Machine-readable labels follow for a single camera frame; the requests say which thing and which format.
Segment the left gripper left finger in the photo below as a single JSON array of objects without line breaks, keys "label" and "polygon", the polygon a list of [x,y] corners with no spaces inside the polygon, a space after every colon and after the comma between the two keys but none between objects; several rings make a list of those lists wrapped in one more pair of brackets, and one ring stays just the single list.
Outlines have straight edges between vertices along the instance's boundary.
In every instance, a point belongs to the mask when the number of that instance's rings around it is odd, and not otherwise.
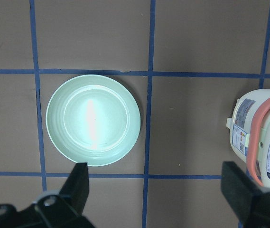
[{"label": "left gripper left finger", "polygon": [[88,195],[88,165],[77,163],[58,193],[42,195],[22,211],[0,204],[0,228],[93,228],[82,215]]}]

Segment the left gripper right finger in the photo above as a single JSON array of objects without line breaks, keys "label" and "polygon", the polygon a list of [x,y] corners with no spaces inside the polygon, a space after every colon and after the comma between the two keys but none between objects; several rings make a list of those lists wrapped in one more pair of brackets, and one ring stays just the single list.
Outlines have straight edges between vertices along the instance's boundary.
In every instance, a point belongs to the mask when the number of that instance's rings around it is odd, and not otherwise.
[{"label": "left gripper right finger", "polygon": [[243,228],[270,228],[270,189],[257,186],[232,161],[222,163],[221,192]]}]

